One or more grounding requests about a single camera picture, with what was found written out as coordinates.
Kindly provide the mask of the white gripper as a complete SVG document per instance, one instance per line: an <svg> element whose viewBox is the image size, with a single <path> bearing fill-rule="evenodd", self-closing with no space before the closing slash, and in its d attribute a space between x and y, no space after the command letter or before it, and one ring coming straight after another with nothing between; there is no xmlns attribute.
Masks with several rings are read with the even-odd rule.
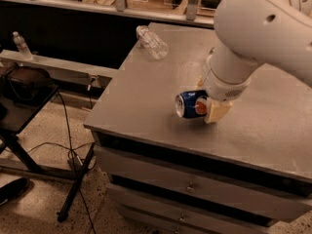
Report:
<svg viewBox="0 0 312 234"><path fill-rule="evenodd" d="M239 98L251 83L247 79L240 84L228 84L217 78L209 66L203 67L202 76L198 79L195 90L206 90L208 96L206 106L207 115L204 118L206 124L218 122L232 107L231 101Z"/></svg>

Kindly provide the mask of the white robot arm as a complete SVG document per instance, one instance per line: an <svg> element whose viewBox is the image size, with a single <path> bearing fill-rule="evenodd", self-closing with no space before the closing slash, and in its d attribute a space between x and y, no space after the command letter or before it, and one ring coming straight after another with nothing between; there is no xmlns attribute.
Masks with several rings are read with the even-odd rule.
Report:
<svg viewBox="0 0 312 234"><path fill-rule="evenodd" d="M208 96L205 122L219 121L268 63L312 84L311 0L222 0L214 14L218 45L198 87Z"/></svg>

